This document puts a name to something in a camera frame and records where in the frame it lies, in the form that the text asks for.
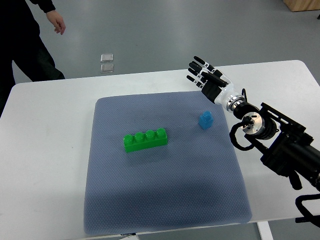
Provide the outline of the person's bare hand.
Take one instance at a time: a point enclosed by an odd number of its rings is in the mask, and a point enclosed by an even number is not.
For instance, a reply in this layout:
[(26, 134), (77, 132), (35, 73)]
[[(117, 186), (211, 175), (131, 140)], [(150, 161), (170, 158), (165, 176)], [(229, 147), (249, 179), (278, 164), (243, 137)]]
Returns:
[(49, 22), (54, 26), (54, 31), (57, 34), (63, 35), (66, 30), (66, 25), (64, 23), (63, 17), (56, 10), (51, 10), (47, 12), (46, 17), (49, 20)]

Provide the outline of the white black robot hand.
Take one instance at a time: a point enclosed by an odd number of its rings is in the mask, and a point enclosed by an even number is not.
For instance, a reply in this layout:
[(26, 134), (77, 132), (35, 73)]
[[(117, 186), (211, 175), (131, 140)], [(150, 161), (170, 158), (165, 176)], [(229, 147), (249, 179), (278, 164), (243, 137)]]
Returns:
[(198, 56), (189, 63), (186, 78), (194, 83), (201, 92), (214, 104), (222, 104), (223, 94), (231, 90), (232, 82), (217, 68)]

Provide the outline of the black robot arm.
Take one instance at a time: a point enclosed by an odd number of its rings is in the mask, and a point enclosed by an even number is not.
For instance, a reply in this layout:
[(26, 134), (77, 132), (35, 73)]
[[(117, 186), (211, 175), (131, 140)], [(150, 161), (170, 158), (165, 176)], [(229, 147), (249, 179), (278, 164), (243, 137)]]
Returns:
[(320, 188), (320, 151), (311, 145), (314, 139), (303, 125), (266, 103), (261, 109), (248, 103), (244, 89), (231, 109), (240, 120), (229, 133), (234, 147), (259, 150), (261, 162), (277, 175), (287, 177), (295, 190), (302, 189), (300, 177)]

